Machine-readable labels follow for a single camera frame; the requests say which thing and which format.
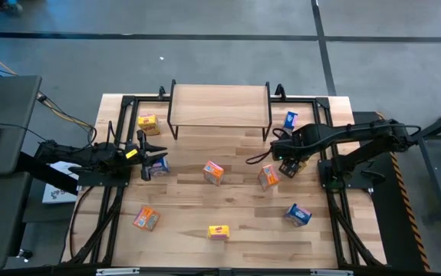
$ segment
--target workstation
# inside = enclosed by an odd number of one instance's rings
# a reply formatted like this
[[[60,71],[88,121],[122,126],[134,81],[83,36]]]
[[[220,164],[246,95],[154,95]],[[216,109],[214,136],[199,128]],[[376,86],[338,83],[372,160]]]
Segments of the workstation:
[[[27,268],[25,274],[97,269],[106,274],[112,268],[172,274],[399,272],[383,266],[380,210],[372,201],[374,190],[391,176],[368,172],[367,161],[421,146],[441,133],[441,120],[408,133],[415,126],[394,120],[355,124],[348,97],[290,96],[281,84],[272,92],[269,83],[200,86],[173,80],[168,92],[160,87],[157,94],[103,94],[88,146],[47,140],[29,156],[21,153],[21,144],[33,106],[45,101],[40,83],[39,77],[0,77],[0,98],[8,107],[0,111],[0,187],[14,183],[0,205],[0,268],[10,255],[31,257],[17,244],[25,195],[35,177],[66,192],[83,189],[61,264]],[[20,87],[17,97],[10,87]],[[283,130],[288,112],[297,114],[293,132]],[[150,114],[160,135],[146,136],[138,127],[138,118]],[[365,140],[371,142],[360,146]],[[170,172],[151,177],[148,167],[164,156]],[[253,156],[254,162],[246,162]],[[81,165],[75,170],[78,181],[45,165],[60,160]],[[204,179],[208,161],[223,169],[219,186]],[[258,174],[268,165],[280,183],[264,190]],[[311,213],[307,225],[294,227],[283,219],[294,203]],[[145,205],[160,213],[151,232],[133,224]],[[210,239],[211,225],[227,225],[229,238]]]

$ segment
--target gray floor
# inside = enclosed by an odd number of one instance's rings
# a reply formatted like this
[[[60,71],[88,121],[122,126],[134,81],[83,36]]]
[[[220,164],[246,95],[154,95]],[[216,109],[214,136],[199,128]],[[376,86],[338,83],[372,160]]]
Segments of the gray floor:
[[[310,0],[47,0],[22,2],[21,18],[0,15],[3,31],[198,35],[315,35]],[[320,0],[326,35],[441,37],[441,2]],[[441,114],[441,43],[327,43],[337,95],[354,110],[425,126]],[[283,83],[289,94],[327,95],[316,41],[90,41],[0,38],[0,61],[40,74],[41,90],[93,123],[103,93],[157,92],[172,78],[194,84]],[[81,146],[84,134],[37,105],[30,128]],[[27,136],[24,150],[38,140]],[[441,272],[441,222],[417,149],[399,163],[430,265]],[[54,264],[65,223],[34,224],[25,242],[39,257],[8,267]]]

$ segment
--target cardboard box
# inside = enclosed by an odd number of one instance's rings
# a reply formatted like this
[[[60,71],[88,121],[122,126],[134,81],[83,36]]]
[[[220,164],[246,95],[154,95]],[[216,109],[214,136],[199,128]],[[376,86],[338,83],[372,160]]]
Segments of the cardboard box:
[[[273,165],[264,166],[261,169],[261,172],[259,172],[258,180],[263,188],[263,191],[266,191],[280,182]]]
[[[208,238],[226,240],[230,237],[229,227],[227,225],[209,226]]]
[[[203,168],[203,177],[210,183],[220,186],[223,180],[223,169],[214,162],[208,161]]]
[[[169,164],[167,163],[166,157],[159,159],[159,161],[155,162],[149,168],[149,173],[151,176],[165,176],[170,172],[171,172],[171,168],[169,168]]]
[[[153,114],[139,116],[138,126],[146,135],[152,136],[160,134],[159,121],[157,116]]]
[[[149,206],[142,206],[137,217],[133,220],[133,225],[143,230],[152,231],[159,218],[160,214],[158,211],[155,211]]]
[[[285,116],[285,120],[283,122],[283,129],[288,133],[291,133],[295,128],[295,124],[297,123],[298,115],[291,111],[288,111],[287,116]]]
[[[312,214],[306,209],[298,208],[297,204],[294,204],[288,208],[283,217],[293,225],[299,227],[308,224]]]

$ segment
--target orange box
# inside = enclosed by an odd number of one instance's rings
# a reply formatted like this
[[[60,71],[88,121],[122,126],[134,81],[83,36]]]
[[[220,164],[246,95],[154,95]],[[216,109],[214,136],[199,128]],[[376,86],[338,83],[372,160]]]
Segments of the orange box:
[[[214,162],[208,161],[203,168],[203,177],[210,183],[220,186],[223,180],[223,169]]]
[[[142,206],[137,217],[133,220],[133,225],[143,230],[152,231],[159,218],[160,214],[158,211],[155,211],[149,206]]]
[[[261,172],[259,172],[258,180],[263,188],[263,191],[266,191],[280,182],[273,165],[264,166],[261,169]]]

